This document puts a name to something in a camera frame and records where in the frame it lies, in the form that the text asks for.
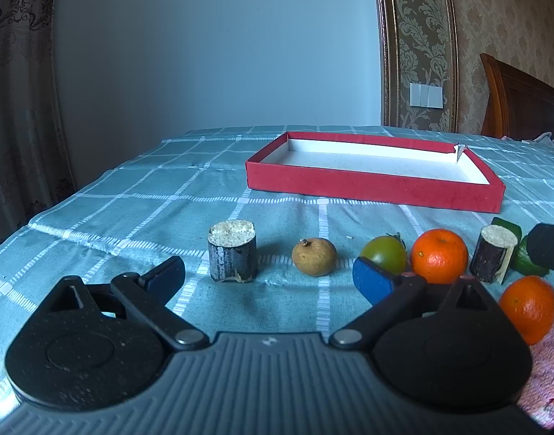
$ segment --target cardboard box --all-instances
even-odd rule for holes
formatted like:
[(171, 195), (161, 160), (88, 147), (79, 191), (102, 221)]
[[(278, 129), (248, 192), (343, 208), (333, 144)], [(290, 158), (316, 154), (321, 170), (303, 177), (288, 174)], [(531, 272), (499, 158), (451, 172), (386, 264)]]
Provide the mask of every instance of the cardboard box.
[(246, 163), (253, 190), (498, 213), (505, 185), (446, 142), (285, 132)]

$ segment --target tangerine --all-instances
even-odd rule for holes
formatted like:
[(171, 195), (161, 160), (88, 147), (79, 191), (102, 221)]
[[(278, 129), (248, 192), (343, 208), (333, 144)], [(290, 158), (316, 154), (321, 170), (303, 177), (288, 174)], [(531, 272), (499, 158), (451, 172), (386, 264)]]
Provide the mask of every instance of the tangerine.
[(501, 306), (527, 345), (543, 340), (554, 322), (554, 289), (531, 275), (511, 284), (500, 296)]
[(412, 271), (429, 283), (450, 284), (468, 265), (468, 249), (461, 237), (446, 229), (424, 232), (410, 252)]

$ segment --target wallpaper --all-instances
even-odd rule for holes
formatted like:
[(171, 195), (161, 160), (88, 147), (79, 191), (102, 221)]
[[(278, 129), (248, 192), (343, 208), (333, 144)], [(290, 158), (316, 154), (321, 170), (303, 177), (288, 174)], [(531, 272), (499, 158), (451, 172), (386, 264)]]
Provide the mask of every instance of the wallpaper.
[(479, 133), (489, 99), (481, 52), (554, 87), (554, 0), (453, 0), (459, 48), (458, 130)]
[[(400, 54), (400, 127), (451, 131), (452, 52), (446, 0), (394, 0)], [(410, 84), (443, 87), (444, 109), (410, 106)]]

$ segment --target wooden headboard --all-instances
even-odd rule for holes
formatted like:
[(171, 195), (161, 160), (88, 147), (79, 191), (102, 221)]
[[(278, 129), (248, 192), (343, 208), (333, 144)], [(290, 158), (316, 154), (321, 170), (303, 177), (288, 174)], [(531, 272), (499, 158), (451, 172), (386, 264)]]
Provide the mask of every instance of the wooden headboard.
[(491, 88), (481, 134), (530, 140), (551, 132), (554, 140), (554, 88), (491, 55), (481, 60)]

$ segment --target white wall switch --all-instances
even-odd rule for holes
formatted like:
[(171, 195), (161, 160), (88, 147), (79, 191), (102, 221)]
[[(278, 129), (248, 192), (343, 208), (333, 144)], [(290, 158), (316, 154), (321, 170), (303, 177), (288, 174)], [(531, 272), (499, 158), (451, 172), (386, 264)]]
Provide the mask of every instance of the white wall switch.
[(420, 83), (411, 83), (410, 106), (443, 109), (444, 105), (442, 104), (442, 87), (423, 85)]
[(444, 108), (442, 104), (442, 87), (441, 86), (429, 86), (428, 88), (428, 103), (426, 105), (429, 108)]

